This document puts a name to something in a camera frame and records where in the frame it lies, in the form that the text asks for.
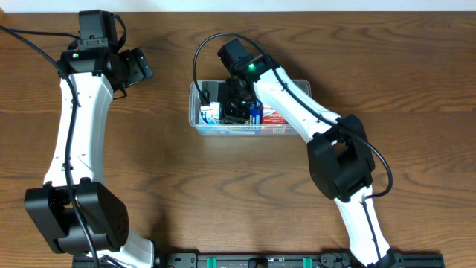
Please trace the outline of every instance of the green connector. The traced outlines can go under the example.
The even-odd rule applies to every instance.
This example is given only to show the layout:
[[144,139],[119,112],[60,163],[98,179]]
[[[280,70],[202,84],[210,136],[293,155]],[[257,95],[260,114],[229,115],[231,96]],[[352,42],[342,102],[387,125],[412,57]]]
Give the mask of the green connector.
[[312,268],[312,259],[311,258],[303,258],[303,268]]
[[207,258],[207,268],[216,268],[216,259],[215,258]]

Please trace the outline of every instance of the wooden table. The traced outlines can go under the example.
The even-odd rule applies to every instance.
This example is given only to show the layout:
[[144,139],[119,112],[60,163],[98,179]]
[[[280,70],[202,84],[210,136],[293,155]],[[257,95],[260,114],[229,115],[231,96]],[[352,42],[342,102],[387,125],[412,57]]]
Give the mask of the wooden table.
[[[448,267],[476,261],[475,13],[125,13],[126,47],[141,46],[155,76],[110,108],[104,144],[109,189],[132,228],[158,248],[201,252],[346,249],[333,201],[309,177],[299,136],[205,138],[187,119],[198,44],[233,31],[258,41],[319,103],[355,113],[389,161],[393,190],[375,201],[392,247],[442,252]],[[13,28],[79,29],[77,14],[6,14]],[[65,37],[28,36],[58,59]],[[216,58],[199,79],[223,79]],[[0,33],[0,267],[69,267],[23,206],[42,185],[60,121],[50,63]],[[378,163],[374,188],[387,177]]]

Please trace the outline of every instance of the plastic bin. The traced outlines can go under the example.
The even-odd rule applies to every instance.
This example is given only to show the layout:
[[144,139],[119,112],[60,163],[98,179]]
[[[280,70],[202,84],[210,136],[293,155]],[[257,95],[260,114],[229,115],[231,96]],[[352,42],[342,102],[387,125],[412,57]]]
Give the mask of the plastic bin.
[[[223,82],[224,80],[207,80]],[[311,85],[306,80],[293,80],[306,94],[311,95]],[[297,135],[298,132],[290,124],[223,124],[209,125],[199,124],[200,98],[195,84],[190,85],[189,114],[188,121],[202,135],[230,136],[230,135]]]

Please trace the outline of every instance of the black joint housing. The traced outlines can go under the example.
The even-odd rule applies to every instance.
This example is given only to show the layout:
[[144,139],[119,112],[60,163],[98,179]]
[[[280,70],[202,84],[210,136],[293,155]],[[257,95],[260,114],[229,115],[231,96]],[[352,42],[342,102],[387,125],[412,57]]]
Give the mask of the black joint housing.
[[80,12],[80,50],[90,48],[108,48],[118,51],[118,36],[114,14],[102,10]]
[[[82,178],[73,190],[96,249],[118,251],[129,234],[126,206],[100,182]],[[25,194],[27,213],[53,252],[75,255],[88,252],[89,245],[73,208],[66,208],[70,203],[66,187],[48,183]]]
[[[367,140],[364,126],[356,116],[339,118],[337,122]],[[309,171],[312,180],[327,198],[349,202],[355,192],[372,184],[370,173],[375,169],[375,162],[365,144],[341,132],[338,127],[332,127],[323,134],[316,133],[313,137],[307,144]],[[341,146],[337,151],[332,145],[335,141]]]
[[126,65],[127,78],[123,87],[126,89],[154,76],[149,62],[140,48],[119,53],[120,60]]
[[253,59],[253,55],[246,51],[246,48],[237,38],[224,44],[222,48],[218,50],[218,57],[231,75],[235,75],[232,73],[232,70],[236,66],[242,65],[243,63],[246,64]]

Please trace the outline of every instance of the blue battery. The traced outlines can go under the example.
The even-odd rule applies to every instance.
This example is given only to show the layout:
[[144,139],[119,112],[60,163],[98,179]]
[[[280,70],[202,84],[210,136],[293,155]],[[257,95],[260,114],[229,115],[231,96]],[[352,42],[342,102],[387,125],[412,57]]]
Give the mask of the blue battery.
[[263,104],[260,100],[250,103],[250,120],[248,124],[261,124],[261,118],[263,117]]

